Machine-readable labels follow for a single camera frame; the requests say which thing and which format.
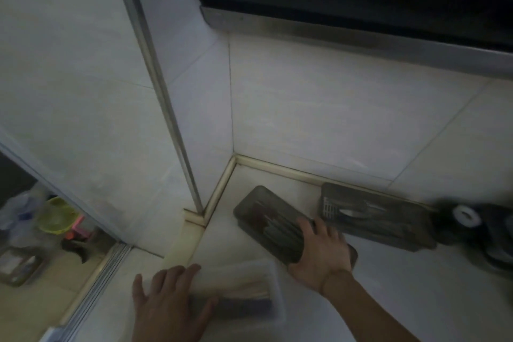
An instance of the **hand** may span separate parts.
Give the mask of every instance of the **hand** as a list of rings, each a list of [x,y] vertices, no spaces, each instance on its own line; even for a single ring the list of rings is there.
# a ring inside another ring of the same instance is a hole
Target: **hand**
[[[315,218],[316,231],[310,222],[299,218],[305,247],[298,263],[288,266],[289,273],[306,287],[321,293],[324,282],[330,274],[338,271],[351,273],[351,256],[344,235],[333,228],[327,228],[321,218]]]
[[[217,299],[211,298],[197,319],[189,314],[189,288],[201,269],[197,264],[161,270],[153,276],[149,295],[138,274],[132,285],[135,324],[132,342],[197,342],[212,317]]]

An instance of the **person's left hand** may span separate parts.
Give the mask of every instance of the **person's left hand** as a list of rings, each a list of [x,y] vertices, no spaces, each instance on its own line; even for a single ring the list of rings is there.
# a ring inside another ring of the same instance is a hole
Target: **person's left hand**
[[[136,275],[132,285],[135,324],[132,342],[197,342],[203,335],[217,304],[211,298],[197,319],[189,313],[189,288],[201,269],[193,264],[161,270],[151,281],[149,295],[143,290],[143,278]]]

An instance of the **yellow plastic bowl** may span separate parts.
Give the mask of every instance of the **yellow plastic bowl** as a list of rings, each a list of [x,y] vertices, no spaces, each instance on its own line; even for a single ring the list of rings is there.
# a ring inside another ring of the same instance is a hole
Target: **yellow plastic bowl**
[[[37,226],[48,234],[64,234],[69,231],[80,213],[60,197],[54,197],[45,204],[44,211],[37,217]]]

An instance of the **white countertop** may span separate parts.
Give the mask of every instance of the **white countertop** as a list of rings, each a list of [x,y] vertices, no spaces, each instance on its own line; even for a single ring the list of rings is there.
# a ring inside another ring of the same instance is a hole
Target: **white countertop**
[[[234,207],[263,185],[304,214],[313,216],[321,189],[238,165],[196,249],[192,262],[221,266],[272,258],[238,226]],[[356,279],[423,342],[513,340],[513,282],[473,266],[459,248],[439,246],[416,253],[347,236],[358,251]],[[330,304],[288,276],[279,264],[287,321],[281,330],[234,336],[251,341],[353,341]]]

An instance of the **wrist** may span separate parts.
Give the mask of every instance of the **wrist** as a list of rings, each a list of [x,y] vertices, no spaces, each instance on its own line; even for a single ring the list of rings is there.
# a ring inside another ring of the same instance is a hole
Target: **wrist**
[[[355,281],[350,271],[341,269],[329,272],[321,283],[319,293],[326,299],[331,300],[334,294],[347,291]]]

